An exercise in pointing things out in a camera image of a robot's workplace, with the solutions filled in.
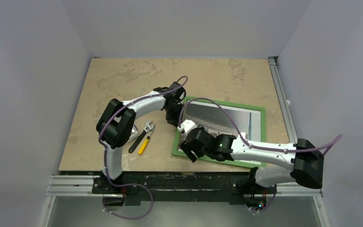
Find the yellow handled screwdriver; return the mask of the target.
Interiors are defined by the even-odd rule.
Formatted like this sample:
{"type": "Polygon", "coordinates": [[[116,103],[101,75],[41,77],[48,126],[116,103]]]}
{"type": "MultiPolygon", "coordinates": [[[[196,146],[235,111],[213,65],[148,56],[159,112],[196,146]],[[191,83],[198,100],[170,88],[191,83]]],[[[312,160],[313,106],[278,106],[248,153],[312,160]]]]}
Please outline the yellow handled screwdriver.
{"type": "Polygon", "coordinates": [[[147,146],[148,146],[148,144],[149,144],[149,141],[150,141],[150,139],[151,139],[151,137],[152,137],[153,132],[154,132],[154,129],[152,129],[152,130],[150,131],[150,133],[147,135],[147,137],[145,138],[145,140],[144,140],[143,144],[141,145],[141,147],[140,147],[140,149],[139,149],[139,151],[138,151],[138,154],[139,154],[139,155],[142,155],[142,154],[144,153],[144,151],[146,150],[146,148],[147,148],[147,146]]]}

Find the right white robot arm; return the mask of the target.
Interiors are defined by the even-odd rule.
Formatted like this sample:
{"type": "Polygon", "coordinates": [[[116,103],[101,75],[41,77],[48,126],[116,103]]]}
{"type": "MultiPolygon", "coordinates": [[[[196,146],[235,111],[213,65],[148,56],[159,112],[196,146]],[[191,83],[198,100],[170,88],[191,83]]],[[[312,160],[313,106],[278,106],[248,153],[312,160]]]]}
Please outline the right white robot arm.
{"type": "Polygon", "coordinates": [[[179,147],[192,162],[207,156],[218,162],[244,160],[268,163],[269,167],[258,168],[246,180],[251,192],[288,182],[311,189],[323,186],[324,155],[306,139],[274,144],[243,140],[228,134],[214,137],[204,127],[187,131],[179,129],[179,132],[184,136],[179,147]]]}

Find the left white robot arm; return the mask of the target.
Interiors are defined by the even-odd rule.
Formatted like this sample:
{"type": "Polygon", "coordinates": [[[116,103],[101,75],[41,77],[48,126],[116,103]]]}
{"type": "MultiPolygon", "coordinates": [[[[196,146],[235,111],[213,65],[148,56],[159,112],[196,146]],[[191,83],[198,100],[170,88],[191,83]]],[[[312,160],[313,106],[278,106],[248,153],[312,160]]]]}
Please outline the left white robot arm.
{"type": "Polygon", "coordinates": [[[169,87],[157,87],[145,96],[129,101],[112,99],[98,120],[98,142],[104,147],[104,188],[109,193],[121,190],[122,148],[129,140],[135,120],[153,111],[165,110],[168,124],[179,126],[182,100],[186,96],[183,84],[176,81],[169,87]]]}

